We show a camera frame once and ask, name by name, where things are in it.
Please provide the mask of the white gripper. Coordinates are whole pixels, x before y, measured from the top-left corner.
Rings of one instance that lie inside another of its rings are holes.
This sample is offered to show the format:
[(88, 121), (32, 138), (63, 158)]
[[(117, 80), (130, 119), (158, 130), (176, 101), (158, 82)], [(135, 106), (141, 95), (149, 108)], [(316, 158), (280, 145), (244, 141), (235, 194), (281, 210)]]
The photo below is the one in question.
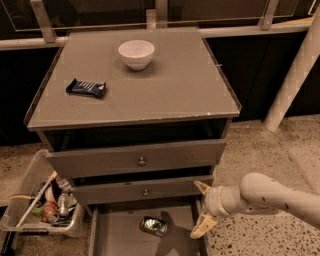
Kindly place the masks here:
[(195, 181), (194, 184), (201, 194), (204, 195), (203, 209), (207, 213), (201, 214), (198, 217), (196, 225), (190, 234), (192, 239), (199, 239), (217, 224), (217, 219), (225, 219), (230, 216), (230, 213), (226, 210), (222, 198), (226, 192), (225, 187), (210, 187), (201, 181)]

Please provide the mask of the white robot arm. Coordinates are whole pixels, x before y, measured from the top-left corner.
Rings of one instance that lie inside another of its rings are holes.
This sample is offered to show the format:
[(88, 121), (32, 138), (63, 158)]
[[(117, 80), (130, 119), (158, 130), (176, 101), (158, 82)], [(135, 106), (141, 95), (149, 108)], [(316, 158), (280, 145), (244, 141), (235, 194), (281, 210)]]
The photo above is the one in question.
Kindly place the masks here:
[(198, 239), (220, 220), (233, 214), (274, 214), (285, 211), (320, 228), (320, 196), (284, 186), (261, 173), (248, 173), (238, 184), (210, 187), (195, 181), (203, 195), (201, 210), (190, 237)]

